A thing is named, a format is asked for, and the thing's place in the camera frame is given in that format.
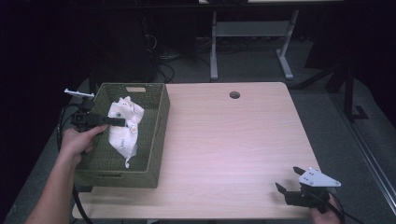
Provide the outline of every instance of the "human arm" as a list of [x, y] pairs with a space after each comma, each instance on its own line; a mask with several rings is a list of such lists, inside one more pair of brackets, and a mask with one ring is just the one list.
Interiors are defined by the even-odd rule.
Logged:
[[47, 184], [26, 223], [68, 223], [74, 172], [81, 161], [81, 152], [92, 150], [92, 139], [106, 129], [95, 127], [85, 133], [74, 129], [64, 132], [59, 156], [49, 174]]

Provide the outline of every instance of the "wire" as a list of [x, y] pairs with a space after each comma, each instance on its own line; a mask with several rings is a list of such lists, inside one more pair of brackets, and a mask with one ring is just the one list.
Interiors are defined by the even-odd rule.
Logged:
[[229, 47], [224, 51], [219, 50], [219, 54], [235, 54], [248, 49], [248, 44], [243, 41], [234, 41], [232, 39], [229, 39], [229, 40], [225, 40], [224, 42], [225, 43], [229, 42]]
[[158, 65], [162, 65], [165, 67], [168, 67], [171, 71], [172, 71], [172, 76], [170, 78], [168, 78], [165, 73], [163, 72], [163, 70], [160, 68], [160, 66], [158, 66], [158, 72], [160, 73], [161, 76], [163, 76], [163, 82], [164, 83], [169, 83], [169, 82], [173, 82], [173, 78], [175, 77], [175, 69], [167, 64], [164, 63], [159, 63]]
[[209, 37], [204, 37], [204, 38], [202, 38], [202, 40], [205, 40], [205, 43], [201, 46], [198, 46], [197, 50], [205, 49], [212, 44], [212, 39], [210, 39]]
[[157, 43], [158, 43], [157, 38], [155, 38], [154, 35], [146, 35], [146, 36], [151, 37], [151, 38], [154, 39], [154, 46], [151, 49], [155, 49], [155, 47], [157, 47]]
[[69, 115], [65, 120], [64, 123], [62, 124], [62, 130], [64, 129], [64, 125], [66, 124], [66, 122], [72, 117], [73, 115]]
[[338, 205], [339, 205], [340, 208], [341, 208], [341, 212], [342, 212], [344, 215], [346, 215], [347, 217], [352, 218], [354, 221], [356, 221], [356, 222], [358, 222], [358, 223], [360, 223], [360, 224], [364, 224], [364, 222], [362, 222], [362, 221], [359, 220], [358, 218], [353, 217], [352, 215], [350, 215], [350, 214], [348, 214], [347, 212], [345, 212], [345, 211], [344, 211], [344, 208], [343, 208], [343, 205], [341, 205], [341, 203], [340, 203], [340, 201], [338, 200], [338, 198], [335, 197], [335, 195], [334, 195], [333, 193], [330, 192], [330, 194], [334, 197], [335, 201], [338, 203]]
[[342, 214], [340, 211], [338, 211], [338, 209], [335, 208], [331, 203], [321, 200], [317, 195], [315, 195], [307, 190], [302, 190], [302, 192], [309, 194], [309, 196], [311, 196], [311, 197], [315, 198], [316, 200], [320, 201], [321, 203], [325, 204], [330, 210], [332, 210], [338, 216], [338, 219], [340, 220], [341, 224], [345, 223], [344, 214]]
[[77, 209], [81, 213], [81, 216], [84, 219], [84, 221], [88, 224], [93, 224], [93, 222], [88, 218], [87, 214], [85, 213], [84, 208], [82, 207], [81, 201], [79, 200], [79, 197], [78, 197], [76, 185], [73, 186], [73, 197], [75, 199]]
[[[211, 46], [212, 46], [212, 40], [211, 40], [210, 37], [204, 37], [204, 38], [208, 38], [208, 39], [210, 39], [210, 41], [207, 42], [207, 43], [205, 43], [205, 44], [203, 44], [203, 45], [201, 45], [201, 46], [199, 46], [199, 47], [197, 47], [197, 52], [198, 52], [198, 53], [205, 53], [205, 52], [206, 52], [206, 51], [204, 51], [205, 49], [207, 49], [207, 51], [210, 51], [209, 49], [210, 49]], [[225, 37], [224, 37], [224, 36], [222, 36], [222, 37], [217, 37], [217, 38], [216, 38], [216, 43], [221, 43], [220, 41], [221, 41], [223, 38], [225, 38]]]
[[160, 59], [164, 60], [163, 63], [169, 63], [169, 62], [171, 62], [173, 60], [181, 59], [183, 57], [184, 56], [181, 55], [181, 54], [174, 54], [174, 55], [168, 55], [168, 56], [161, 56]]

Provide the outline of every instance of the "human hand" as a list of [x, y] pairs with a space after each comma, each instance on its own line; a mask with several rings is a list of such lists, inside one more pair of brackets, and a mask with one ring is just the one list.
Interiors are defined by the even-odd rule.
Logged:
[[[339, 210], [335, 199], [330, 195], [329, 203]], [[311, 218], [315, 224], [340, 224], [341, 221], [339, 217], [328, 207], [326, 207], [326, 212], [321, 214], [317, 208], [310, 208]]]
[[79, 133], [75, 129], [64, 131], [59, 157], [66, 160], [73, 160], [74, 164], [77, 165], [81, 161], [80, 154], [83, 151], [87, 153], [92, 151], [93, 137], [103, 132], [107, 126], [97, 126], [84, 133]]

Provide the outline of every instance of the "black clamp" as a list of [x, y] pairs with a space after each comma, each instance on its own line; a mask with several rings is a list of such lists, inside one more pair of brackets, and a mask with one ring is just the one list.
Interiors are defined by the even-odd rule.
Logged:
[[78, 110], [71, 116], [71, 124], [76, 126], [80, 133], [104, 124], [125, 127], [125, 119], [113, 119], [104, 115], [90, 113], [92, 108], [93, 101], [87, 97], [83, 97]]
[[276, 183], [277, 191], [285, 196], [286, 204], [317, 208], [320, 213], [325, 213], [326, 205], [330, 200], [328, 188], [340, 187], [341, 183], [311, 167], [305, 171], [295, 166], [293, 170], [297, 175], [300, 175], [300, 191], [287, 191]]

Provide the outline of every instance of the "finger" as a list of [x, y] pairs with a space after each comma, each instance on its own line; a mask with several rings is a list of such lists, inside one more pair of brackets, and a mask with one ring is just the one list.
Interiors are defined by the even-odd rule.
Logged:
[[95, 135], [102, 133], [106, 128], [108, 127], [107, 124], [102, 125], [102, 126], [96, 126], [89, 131], [86, 132], [90, 137], [94, 137]]
[[309, 212], [311, 214], [311, 217], [321, 216], [321, 213], [319, 212], [319, 210], [317, 208], [310, 208]]
[[93, 146], [89, 146], [85, 149], [86, 153], [90, 153], [93, 150]]
[[330, 200], [329, 203], [334, 206], [337, 210], [340, 210], [340, 208], [338, 207], [338, 203], [336, 202], [336, 200], [334, 199], [334, 197], [332, 196], [332, 194], [330, 194]]

